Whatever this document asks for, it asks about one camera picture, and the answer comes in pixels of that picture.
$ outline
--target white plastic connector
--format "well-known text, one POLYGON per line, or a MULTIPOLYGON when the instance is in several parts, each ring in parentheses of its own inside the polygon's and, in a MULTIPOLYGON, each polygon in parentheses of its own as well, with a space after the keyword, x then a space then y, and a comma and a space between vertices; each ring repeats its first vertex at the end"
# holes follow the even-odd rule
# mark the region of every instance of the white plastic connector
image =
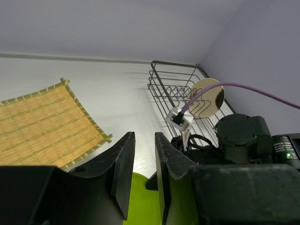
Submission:
POLYGON ((182 118, 181 124, 176 124, 173 122, 174 118, 178 115, 178 113, 181 111, 181 109, 177 109, 174 107, 171 109, 171 111, 168 113, 167 117, 165 118, 165 121, 178 129, 181 132, 184 132, 189 126, 192 125, 194 117, 193 115, 189 114, 188 112, 185 112, 182 118))
POLYGON ((189 114, 188 112, 185 112, 182 117, 182 123, 177 124, 173 122, 174 118, 178 115, 178 113, 181 111, 181 109, 177 109, 174 107, 171 109, 171 111, 168 113, 167 117, 165 118, 166 123, 170 124, 171 126, 178 129, 182 134, 182 140, 183 140, 183 148, 184 151, 187 150, 187 144, 188 144, 188 137, 191 131, 192 123, 194 120, 193 115, 189 114))

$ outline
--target bamboo mat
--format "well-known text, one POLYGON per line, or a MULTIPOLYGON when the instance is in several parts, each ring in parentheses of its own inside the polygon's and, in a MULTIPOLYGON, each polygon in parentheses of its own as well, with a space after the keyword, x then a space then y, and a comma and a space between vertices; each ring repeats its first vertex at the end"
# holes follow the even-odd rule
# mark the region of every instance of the bamboo mat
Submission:
POLYGON ((56 165, 79 162, 111 142, 85 111, 69 80, 0 102, 0 164, 56 165))

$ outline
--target black cable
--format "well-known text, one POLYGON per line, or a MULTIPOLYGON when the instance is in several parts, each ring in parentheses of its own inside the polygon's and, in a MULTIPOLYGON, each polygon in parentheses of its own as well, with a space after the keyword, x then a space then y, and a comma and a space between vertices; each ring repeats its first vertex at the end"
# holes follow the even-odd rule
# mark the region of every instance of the black cable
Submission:
POLYGON ((212 144, 212 142, 210 141, 210 139, 208 139, 206 137, 203 137, 201 135, 196 135, 196 134, 189 136, 188 141, 187 141, 187 143, 188 143, 189 146, 192 146, 192 147, 197 148, 197 149, 203 148, 203 146, 200 146, 198 144, 192 143, 191 139, 193 139, 193 138, 197 138, 197 139, 200 139, 202 141, 205 141, 208 145, 210 145, 211 147, 214 147, 214 145, 212 144))

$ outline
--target metal wire rack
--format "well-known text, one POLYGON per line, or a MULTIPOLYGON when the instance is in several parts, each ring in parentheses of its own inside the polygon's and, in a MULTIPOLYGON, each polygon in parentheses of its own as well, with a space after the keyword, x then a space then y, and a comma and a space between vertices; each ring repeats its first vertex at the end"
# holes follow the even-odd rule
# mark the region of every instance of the metal wire rack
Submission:
MULTIPOLYGON (((182 108, 189 101, 191 87, 197 81, 208 78, 206 72, 197 65, 152 61, 151 67, 148 89, 164 119, 173 107, 182 108)), ((215 146, 218 146, 214 127, 224 116, 233 113, 235 111, 225 100, 215 115, 207 119, 195 119, 191 134, 200 134, 210 139, 215 146)), ((172 137, 182 135, 180 131, 169 124, 166 123, 166 126, 172 137)), ((205 142, 200 140, 197 140, 197 144, 206 145, 205 142)))

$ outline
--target gray wall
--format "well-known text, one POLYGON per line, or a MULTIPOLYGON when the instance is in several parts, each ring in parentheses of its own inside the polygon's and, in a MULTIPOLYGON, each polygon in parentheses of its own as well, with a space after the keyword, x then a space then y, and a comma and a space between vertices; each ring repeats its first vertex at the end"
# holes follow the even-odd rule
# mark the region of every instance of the gray wall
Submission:
POLYGON ((242 0, 0 0, 0 52, 197 63, 242 0))
MULTIPOLYGON (((300 104, 300 1, 244 1, 200 65, 219 81, 300 104)), ((299 110, 235 87, 225 87, 225 95, 237 112, 263 116, 273 135, 300 133, 299 110)))

